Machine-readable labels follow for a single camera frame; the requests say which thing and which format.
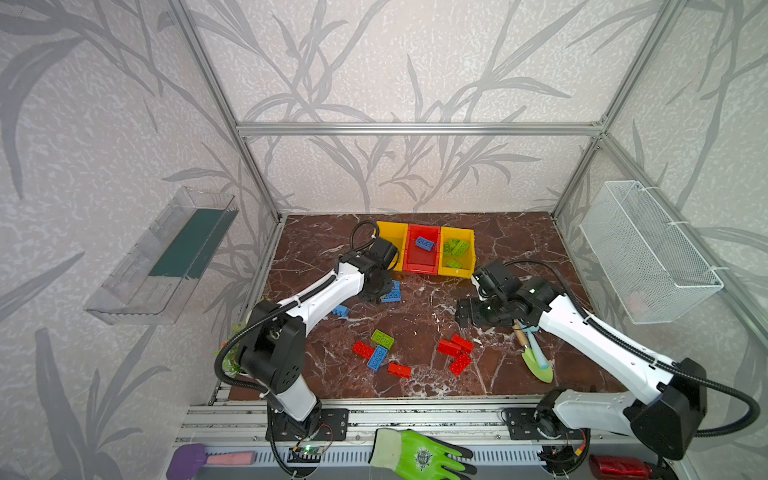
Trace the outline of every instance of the leaf pattern wallpaper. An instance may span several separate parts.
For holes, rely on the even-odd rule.
[[[0,2],[0,478],[157,478],[275,227],[164,2]],[[181,186],[240,208],[173,326],[83,306]]]
[[[188,4],[239,122],[589,122],[661,1]],[[281,210],[375,213],[547,210],[588,139],[249,141]]]
[[[768,306],[768,2],[688,2],[611,128],[614,138],[740,278]],[[673,323],[629,321],[578,228],[606,180],[624,180],[598,154],[558,218],[558,229],[592,304],[612,325],[659,351],[690,356],[709,377],[768,409],[768,357],[718,294]],[[743,405],[709,395],[709,426],[739,418]],[[748,429],[695,439],[688,456],[702,479],[764,478],[768,417]]]

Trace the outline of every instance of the purple brush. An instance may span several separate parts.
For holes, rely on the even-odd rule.
[[[191,443],[182,445],[170,459],[165,478],[168,480],[191,480],[203,465],[251,465],[256,461],[255,452],[225,453],[208,456],[205,445]]]

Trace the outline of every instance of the gardening glove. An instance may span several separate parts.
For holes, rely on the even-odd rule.
[[[374,467],[389,468],[405,480],[469,480],[466,475],[477,473],[474,466],[451,460],[448,454],[472,458],[468,449],[425,437],[413,430],[378,429],[369,463]]]

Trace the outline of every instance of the red storage bin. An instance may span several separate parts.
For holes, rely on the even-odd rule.
[[[416,246],[416,239],[419,237],[434,242],[431,251],[428,252]],[[440,267],[441,250],[440,227],[410,225],[408,227],[408,241],[406,241],[406,259],[402,264],[402,271],[437,275]]]

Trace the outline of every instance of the marble surface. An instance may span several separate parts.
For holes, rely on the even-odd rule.
[[[320,278],[332,267],[333,259],[349,249],[350,231],[365,219],[473,229],[478,265],[497,258],[553,260],[589,308],[554,224],[543,213],[290,216],[265,296],[280,300]],[[362,231],[358,242],[365,236]],[[539,266],[517,273],[522,279],[540,274],[554,280]],[[376,305],[349,299],[344,302],[349,307],[349,319],[329,315],[309,334],[303,375],[321,399],[542,394],[555,385],[625,390],[589,358],[548,333],[536,336],[547,358],[553,360],[552,384],[537,380],[528,370],[511,329],[470,326],[460,331],[453,314],[458,298],[476,296],[469,280],[402,272],[392,276],[401,282],[402,302]],[[395,343],[382,368],[373,372],[352,346],[357,340],[374,345],[370,337],[376,329],[393,336]],[[479,341],[475,342],[472,364],[458,378],[448,370],[453,358],[436,351],[440,339],[451,339],[455,333]],[[388,374],[389,362],[412,367],[411,379]],[[245,394],[237,390],[233,389],[230,399]]]

